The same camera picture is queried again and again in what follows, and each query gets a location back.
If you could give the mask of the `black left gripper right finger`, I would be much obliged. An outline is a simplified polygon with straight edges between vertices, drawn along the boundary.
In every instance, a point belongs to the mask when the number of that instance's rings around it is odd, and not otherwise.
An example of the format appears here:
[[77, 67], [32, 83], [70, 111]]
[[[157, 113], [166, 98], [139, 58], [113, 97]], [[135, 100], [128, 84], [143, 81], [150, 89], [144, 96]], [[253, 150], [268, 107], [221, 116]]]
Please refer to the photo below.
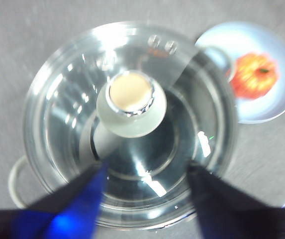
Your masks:
[[285, 208], [258, 201], [195, 161], [187, 180], [205, 239], [285, 239]]

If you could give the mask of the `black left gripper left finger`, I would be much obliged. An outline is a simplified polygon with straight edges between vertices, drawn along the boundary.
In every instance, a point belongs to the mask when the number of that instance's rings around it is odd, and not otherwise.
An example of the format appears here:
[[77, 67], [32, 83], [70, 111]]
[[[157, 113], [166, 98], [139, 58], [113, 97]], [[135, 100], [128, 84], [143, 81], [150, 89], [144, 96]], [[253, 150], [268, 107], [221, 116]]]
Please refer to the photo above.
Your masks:
[[25, 209], [0, 210], [0, 239], [90, 239], [106, 173], [106, 163], [94, 164]]

